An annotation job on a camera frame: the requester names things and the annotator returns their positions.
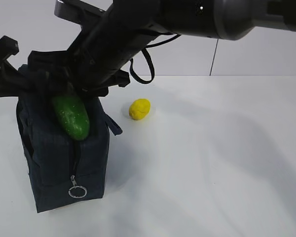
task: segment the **zipper pull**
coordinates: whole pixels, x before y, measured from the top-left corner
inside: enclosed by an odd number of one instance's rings
[[[76,180],[74,178],[75,178],[74,175],[70,177],[73,186],[76,187],[78,184],[77,184],[77,182],[76,182]]]
[[[85,187],[83,187],[83,186],[78,186],[78,184],[77,184],[77,182],[75,180],[75,176],[72,175],[70,177],[70,179],[71,179],[71,182],[72,182],[73,186],[68,190],[69,196],[71,196],[72,198],[84,198],[85,196],[87,196],[87,193],[88,193],[87,189]],[[75,190],[75,189],[82,189],[84,191],[84,194],[81,195],[81,196],[73,195],[72,190]]]

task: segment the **white table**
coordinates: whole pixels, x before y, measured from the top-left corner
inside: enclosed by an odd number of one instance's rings
[[[135,122],[138,98],[153,109]],[[157,77],[102,102],[124,130],[104,199],[36,214],[0,99],[0,236],[296,237],[296,77]]]

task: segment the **zipper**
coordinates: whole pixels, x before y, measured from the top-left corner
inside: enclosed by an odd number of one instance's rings
[[[87,196],[87,189],[84,186],[79,186],[77,184],[77,181],[75,180],[76,174],[77,174],[77,168],[81,159],[81,148],[80,148],[80,143],[79,142],[75,142],[73,141],[72,143],[73,146],[73,155],[74,155],[74,165],[73,165],[73,174],[70,177],[70,180],[73,184],[73,186],[68,190],[68,194],[69,196],[71,196],[72,198],[84,198],[85,196]],[[83,195],[80,196],[76,196],[72,193],[73,190],[75,189],[82,189],[84,191]]]

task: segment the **white wall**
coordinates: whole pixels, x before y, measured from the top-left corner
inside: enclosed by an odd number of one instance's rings
[[[107,9],[112,0],[86,2]],[[14,67],[26,63],[31,50],[65,50],[78,35],[78,25],[54,16],[54,5],[55,0],[0,0],[0,38],[7,35],[19,42],[20,53],[9,60]],[[214,39],[182,37],[149,51],[158,75],[208,75],[215,43]],[[141,54],[135,64],[138,74],[149,75]]]
[[[212,75],[296,75],[296,33],[255,28],[239,41],[220,40]]]

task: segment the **black cable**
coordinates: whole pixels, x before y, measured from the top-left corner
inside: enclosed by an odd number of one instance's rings
[[[162,42],[159,42],[159,43],[154,43],[154,44],[150,44],[150,45],[147,45],[146,48],[153,48],[153,47],[157,47],[157,46],[161,46],[161,45],[164,45],[166,43],[169,43],[171,41],[174,41],[176,40],[177,38],[179,38],[181,35],[176,35],[170,39],[167,39],[165,41],[162,41]]]
[[[181,35],[176,35],[170,39],[167,39],[165,41],[162,41],[162,42],[159,42],[159,43],[155,43],[155,44],[151,44],[151,45],[147,45],[146,48],[144,48],[142,50],[142,53],[144,54],[144,57],[148,63],[148,66],[149,66],[149,69],[150,69],[150,74],[151,74],[151,80],[143,80],[141,79],[134,71],[134,59],[131,59],[130,60],[130,74],[132,75],[132,77],[138,81],[139,83],[141,84],[149,84],[153,81],[154,79],[154,76],[155,76],[155,72],[154,72],[154,66],[153,66],[153,63],[152,63],[152,59],[147,51],[147,48],[153,48],[153,47],[157,47],[157,46],[161,46],[161,45],[164,45],[166,43],[169,43],[171,41],[174,41],[176,40],[178,37],[180,37]]]

